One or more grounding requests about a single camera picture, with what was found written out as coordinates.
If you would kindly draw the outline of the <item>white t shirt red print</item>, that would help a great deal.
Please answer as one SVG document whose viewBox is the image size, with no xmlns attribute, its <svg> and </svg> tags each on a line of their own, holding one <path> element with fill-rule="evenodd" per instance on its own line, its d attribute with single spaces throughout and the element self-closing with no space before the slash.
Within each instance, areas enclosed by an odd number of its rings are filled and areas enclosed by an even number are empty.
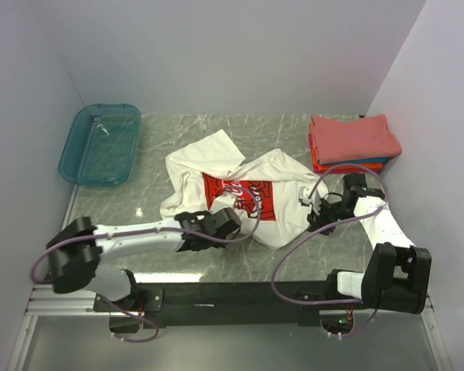
<svg viewBox="0 0 464 371">
<path fill-rule="evenodd" d="M 316 186 L 315 196 L 329 191 L 318 175 L 280 149 L 246 162 L 223 130 L 167 155 L 165 166 L 175 192 L 161 203 L 162 218 L 211 209 L 230 188 L 237 195 L 241 232 L 272 250 L 309 226 L 310 208 L 299 202 L 301 188 Z"/>
</svg>

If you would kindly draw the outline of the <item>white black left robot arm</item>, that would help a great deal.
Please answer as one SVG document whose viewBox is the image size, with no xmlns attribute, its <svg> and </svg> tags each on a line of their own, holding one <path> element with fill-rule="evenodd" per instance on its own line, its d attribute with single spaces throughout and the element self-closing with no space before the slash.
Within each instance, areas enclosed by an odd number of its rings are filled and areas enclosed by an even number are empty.
<svg viewBox="0 0 464 371">
<path fill-rule="evenodd" d="M 88 290 L 113 301 L 123 311 L 133 309 L 143 294 L 129 270 L 108 263 L 148 252 L 177 253 L 224 247 L 241 221 L 230 207 L 211 213 L 180 213 L 156 223 L 105 226 L 90 218 L 74 220 L 47 245 L 61 247 L 48 256 L 53 291 L 70 294 Z"/>
</svg>

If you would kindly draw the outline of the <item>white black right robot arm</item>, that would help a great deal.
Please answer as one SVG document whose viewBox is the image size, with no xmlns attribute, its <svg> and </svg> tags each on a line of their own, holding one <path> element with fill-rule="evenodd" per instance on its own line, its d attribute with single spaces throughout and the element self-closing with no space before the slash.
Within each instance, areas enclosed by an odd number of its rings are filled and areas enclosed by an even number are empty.
<svg viewBox="0 0 464 371">
<path fill-rule="evenodd" d="M 363 273 L 333 270 L 326 279 L 324 299 L 342 308 L 351 298 L 368 308 L 419 314 L 425 308 L 432 256 L 406 237 L 381 189 L 368 186 L 363 173 L 343 177 L 343 192 L 330 202 L 311 187 L 299 190 L 299 202 L 311 208 L 309 232 L 331 223 L 356 218 L 373 252 Z"/>
</svg>

